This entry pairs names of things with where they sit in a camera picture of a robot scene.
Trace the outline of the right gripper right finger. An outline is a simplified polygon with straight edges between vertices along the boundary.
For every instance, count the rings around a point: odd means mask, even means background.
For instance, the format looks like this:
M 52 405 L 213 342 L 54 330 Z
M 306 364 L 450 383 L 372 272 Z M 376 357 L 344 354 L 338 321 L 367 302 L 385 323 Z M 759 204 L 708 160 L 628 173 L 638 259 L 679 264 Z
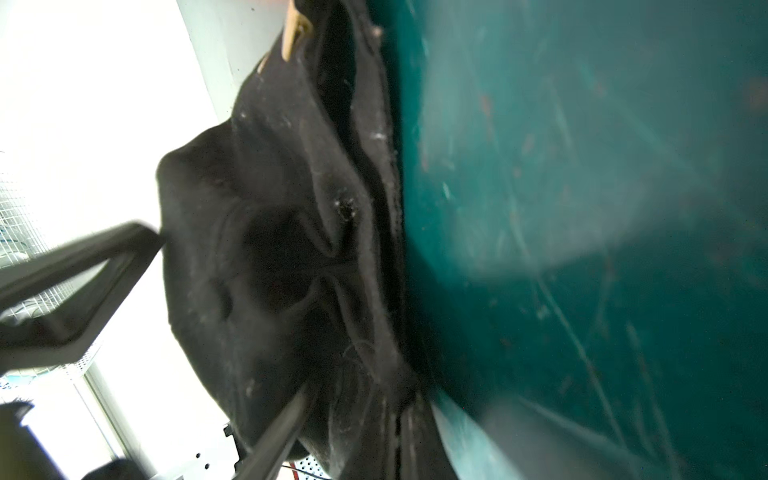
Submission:
M 270 423 L 234 475 L 235 480 L 276 479 L 312 410 L 312 385 L 303 383 Z

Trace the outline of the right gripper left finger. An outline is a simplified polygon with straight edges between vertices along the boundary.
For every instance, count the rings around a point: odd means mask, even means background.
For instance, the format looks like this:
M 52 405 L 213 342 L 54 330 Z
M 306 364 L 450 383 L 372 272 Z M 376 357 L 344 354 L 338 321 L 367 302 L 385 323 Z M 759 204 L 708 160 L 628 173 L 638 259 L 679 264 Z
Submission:
M 98 271 L 48 312 L 17 325 L 1 325 L 1 373 L 80 360 L 162 245 L 156 231 L 129 222 L 3 268 L 2 311 L 93 268 Z

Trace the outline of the black baseball cap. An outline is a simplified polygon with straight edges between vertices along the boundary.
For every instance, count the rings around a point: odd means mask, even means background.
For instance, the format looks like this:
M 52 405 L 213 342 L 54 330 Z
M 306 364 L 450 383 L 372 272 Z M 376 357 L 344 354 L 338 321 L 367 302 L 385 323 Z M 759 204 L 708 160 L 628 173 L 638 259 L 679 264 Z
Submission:
M 287 460 L 312 455 L 334 479 L 452 479 L 406 354 L 379 48 L 365 2 L 292 2 L 230 117 L 163 157 L 169 324 L 245 459 L 310 383 Z

